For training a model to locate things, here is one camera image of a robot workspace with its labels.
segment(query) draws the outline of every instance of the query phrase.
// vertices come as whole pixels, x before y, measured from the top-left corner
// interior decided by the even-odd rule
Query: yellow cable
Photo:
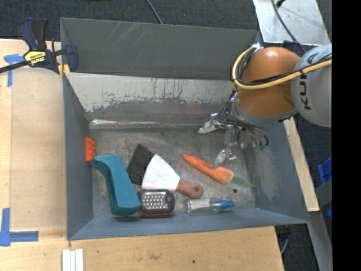
[[[250,48],[248,50],[246,50],[245,52],[243,52],[236,60],[234,66],[233,66],[233,69],[232,69],[232,78],[233,78],[233,89],[234,91],[237,90],[237,87],[240,87],[242,89],[247,89],[247,90],[255,90],[255,89],[263,89],[263,88],[269,88],[270,86],[275,86],[277,84],[281,84],[283,82],[286,82],[286,81],[289,81],[289,80],[292,80],[302,74],[306,74],[306,73],[309,73],[311,71],[314,71],[314,70],[317,70],[321,67],[325,67],[325,66],[328,66],[328,65],[331,65],[332,64],[332,59],[330,60],[327,60],[327,61],[324,61],[324,62],[320,62],[316,65],[311,65],[311,66],[308,66],[308,67],[305,67],[303,69],[300,69],[294,73],[291,73],[290,75],[287,75],[285,77],[282,77],[278,80],[275,80],[275,81],[270,81],[270,82],[267,82],[265,84],[260,84],[260,85],[244,85],[242,83],[240,83],[237,79],[236,79],[236,69],[237,69],[237,66],[239,64],[239,61],[241,61],[241,59],[245,56],[245,54],[250,50]]]

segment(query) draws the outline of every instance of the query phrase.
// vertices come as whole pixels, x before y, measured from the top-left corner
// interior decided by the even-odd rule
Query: gray bin
[[[282,123],[266,129],[266,152],[236,150],[235,178],[222,185],[189,166],[181,153],[213,161],[224,131],[197,134],[232,92],[237,56],[259,41],[256,31],[61,19],[61,42],[75,43],[79,65],[63,79],[70,240],[190,233],[302,224],[309,220]],[[187,197],[165,218],[111,213],[103,175],[85,161],[84,138],[97,155],[117,154],[125,167],[138,144],[165,159],[185,180],[203,185],[202,198],[235,202],[225,213],[193,217]]]

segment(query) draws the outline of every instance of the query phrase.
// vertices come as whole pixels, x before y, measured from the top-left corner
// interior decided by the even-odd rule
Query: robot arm
[[[234,93],[198,131],[226,129],[224,150],[215,164],[234,158],[230,149],[235,140],[241,148],[251,145],[254,150],[264,150],[268,139],[262,129],[297,113],[330,128],[331,58],[331,44],[315,47],[301,57],[282,47],[259,45],[243,52],[232,69]],[[235,130],[243,138],[236,136]]]

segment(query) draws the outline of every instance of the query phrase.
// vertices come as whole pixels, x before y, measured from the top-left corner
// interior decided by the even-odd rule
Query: bin floor
[[[252,150],[243,151],[235,147],[237,158],[227,167],[234,173],[229,185],[223,185],[207,174],[189,165],[182,157],[186,152],[210,163],[223,148],[224,130],[208,134],[197,134],[199,126],[144,126],[140,128],[109,129],[97,126],[90,129],[96,142],[96,155],[119,155],[125,168],[129,165],[137,145],[141,144],[152,153],[160,155],[180,176],[180,178],[200,183],[204,188],[202,198],[221,198],[233,200],[235,208],[255,207],[254,186],[249,178],[249,163]],[[100,171],[92,168],[94,217],[111,217],[107,185]],[[140,186],[133,184],[136,192]],[[176,205],[174,212],[185,211],[185,195],[173,192]]]

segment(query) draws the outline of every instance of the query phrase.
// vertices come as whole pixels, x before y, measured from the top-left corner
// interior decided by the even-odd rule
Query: black floor
[[[0,38],[19,38],[17,26],[27,17],[47,18],[46,38],[56,41],[60,40],[60,17],[259,30],[252,0],[149,1],[159,17],[146,0],[0,0]],[[332,41],[332,0],[317,2]],[[331,157],[331,129],[313,125],[300,116],[296,123],[313,182],[318,187],[318,164]],[[324,218],[332,241],[332,221],[326,212]],[[319,270],[307,226],[290,226],[288,238],[285,270]]]

